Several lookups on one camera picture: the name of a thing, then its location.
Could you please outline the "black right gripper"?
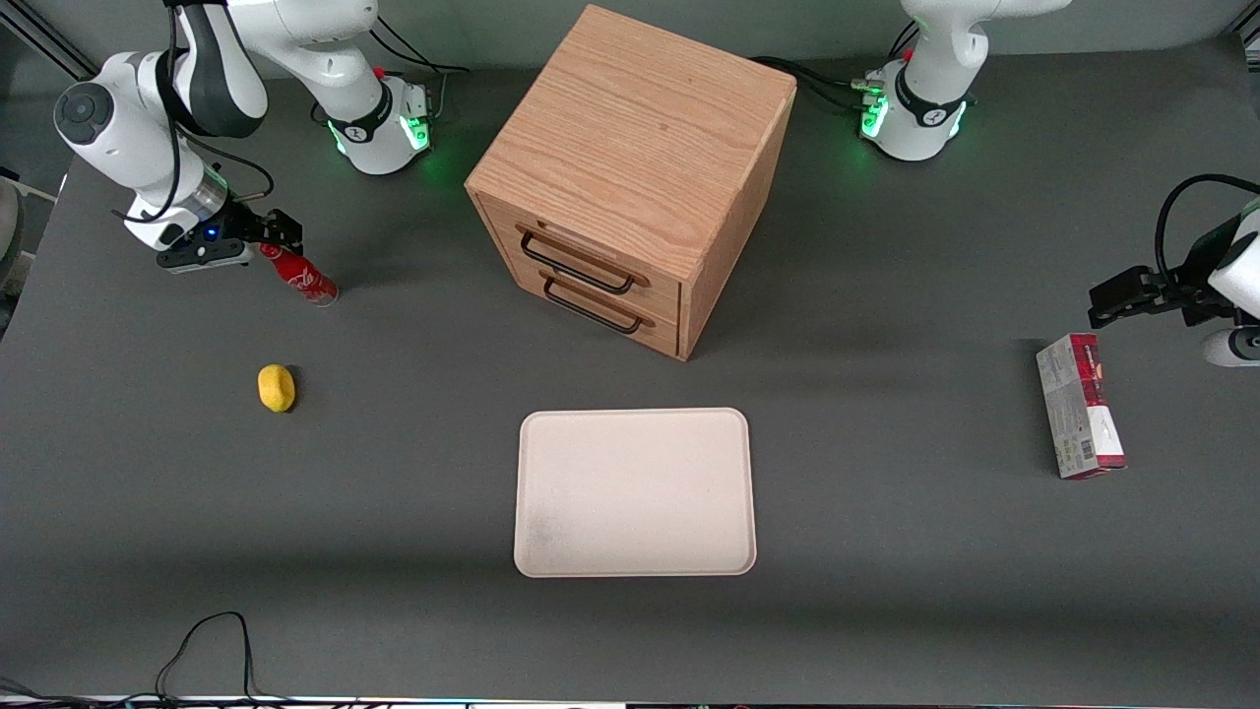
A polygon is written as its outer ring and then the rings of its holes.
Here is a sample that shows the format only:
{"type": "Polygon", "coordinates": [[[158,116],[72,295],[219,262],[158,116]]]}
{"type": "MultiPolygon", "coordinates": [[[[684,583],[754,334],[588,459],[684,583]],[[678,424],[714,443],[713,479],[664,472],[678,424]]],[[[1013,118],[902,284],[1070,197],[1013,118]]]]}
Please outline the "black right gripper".
{"type": "Polygon", "coordinates": [[[226,239],[277,248],[302,248],[302,225],[278,208],[258,217],[244,203],[229,199],[209,219],[209,242],[226,239]]]}

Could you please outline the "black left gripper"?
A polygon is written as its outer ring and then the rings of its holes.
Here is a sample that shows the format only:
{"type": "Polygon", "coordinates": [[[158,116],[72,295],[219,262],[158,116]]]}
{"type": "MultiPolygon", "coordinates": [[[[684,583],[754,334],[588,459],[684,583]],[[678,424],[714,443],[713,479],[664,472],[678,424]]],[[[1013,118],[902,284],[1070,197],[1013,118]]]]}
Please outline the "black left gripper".
{"type": "MultiPolygon", "coordinates": [[[[1193,296],[1197,301],[1228,301],[1220,288],[1210,286],[1210,277],[1232,247],[1241,222],[1223,220],[1194,238],[1183,264],[1171,269],[1171,281],[1184,296],[1193,296]]],[[[1157,314],[1163,303],[1163,280],[1148,266],[1134,266],[1094,286],[1087,296],[1090,327],[1101,329],[1119,319],[1157,314]]]]}

